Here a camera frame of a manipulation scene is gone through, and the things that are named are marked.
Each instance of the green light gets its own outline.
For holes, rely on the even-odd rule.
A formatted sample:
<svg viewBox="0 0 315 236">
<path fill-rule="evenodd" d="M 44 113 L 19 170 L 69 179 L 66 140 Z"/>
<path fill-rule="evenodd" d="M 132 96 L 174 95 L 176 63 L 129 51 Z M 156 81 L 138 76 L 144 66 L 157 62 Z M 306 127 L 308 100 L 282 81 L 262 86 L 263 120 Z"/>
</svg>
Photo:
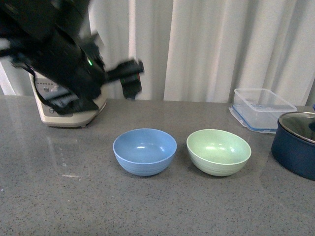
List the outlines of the green light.
<svg viewBox="0 0 315 236">
<path fill-rule="evenodd" d="M 89 62 L 90 65 L 93 65 L 92 62 L 91 62 L 91 60 L 90 60 L 89 58 L 88 58 L 88 62 Z"/>
</svg>

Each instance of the blue bowl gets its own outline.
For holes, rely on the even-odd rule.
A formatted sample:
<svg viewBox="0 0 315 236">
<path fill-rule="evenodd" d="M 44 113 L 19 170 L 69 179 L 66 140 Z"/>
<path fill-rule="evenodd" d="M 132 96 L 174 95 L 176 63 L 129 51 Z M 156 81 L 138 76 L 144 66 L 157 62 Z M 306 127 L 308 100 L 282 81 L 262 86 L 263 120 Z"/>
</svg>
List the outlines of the blue bowl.
<svg viewBox="0 0 315 236">
<path fill-rule="evenodd" d="M 120 135 L 113 143 L 119 164 L 138 176 L 152 176 L 165 170 L 173 160 L 175 139 L 157 129 L 135 129 Z"/>
</svg>

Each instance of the bowl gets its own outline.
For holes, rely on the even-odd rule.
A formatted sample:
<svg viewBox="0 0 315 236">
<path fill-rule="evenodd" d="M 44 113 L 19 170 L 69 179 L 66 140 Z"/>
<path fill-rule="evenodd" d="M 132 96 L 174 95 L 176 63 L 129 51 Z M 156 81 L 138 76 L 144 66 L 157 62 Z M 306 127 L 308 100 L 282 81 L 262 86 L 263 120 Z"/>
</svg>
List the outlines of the bowl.
<svg viewBox="0 0 315 236">
<path fill-rule="evenodd" d="M 216 129 L 190 134 L 187 148 L 194 165 L 213 176 L 229 176 L 241 170 L 252 150 L 239 136 Z"/>
<path fill-rule="evenodd" d="M 147 128 L 128 131 L 113 143 L 121 167 L 138 176 L 152 176 L 165 170 L 171 164 L 176 148 L 171 135 Z"/>
</svg>

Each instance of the navy blue pot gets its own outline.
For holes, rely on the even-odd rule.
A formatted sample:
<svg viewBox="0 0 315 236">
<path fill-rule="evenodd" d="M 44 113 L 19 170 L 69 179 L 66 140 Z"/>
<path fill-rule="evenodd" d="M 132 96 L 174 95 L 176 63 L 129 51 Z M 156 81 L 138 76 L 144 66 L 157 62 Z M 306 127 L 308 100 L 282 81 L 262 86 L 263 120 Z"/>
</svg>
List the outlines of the navy blue pot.
<svg viewBox="0 0 315 236">
<path fill-rule="evenodd" d="M 311 180 L 315 180 L 315 143 L 299 137 L 294 131 L 282 126 L 278 120 L 278 129 L 272 143 L 274 158 L 288 170 Z"/>
</svg>

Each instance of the pot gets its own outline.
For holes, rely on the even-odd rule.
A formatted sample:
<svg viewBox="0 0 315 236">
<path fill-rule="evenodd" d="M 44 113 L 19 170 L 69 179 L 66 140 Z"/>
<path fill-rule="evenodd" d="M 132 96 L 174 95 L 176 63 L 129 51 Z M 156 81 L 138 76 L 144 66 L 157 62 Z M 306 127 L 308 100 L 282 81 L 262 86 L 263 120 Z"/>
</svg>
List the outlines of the pot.
<svg viewBox="0 0 315 236">
<path fill-rule="evenodd" d="M 315 113 L 281 115 L 271 152 L 286 169 L 315 180 Z"/>
</svg>

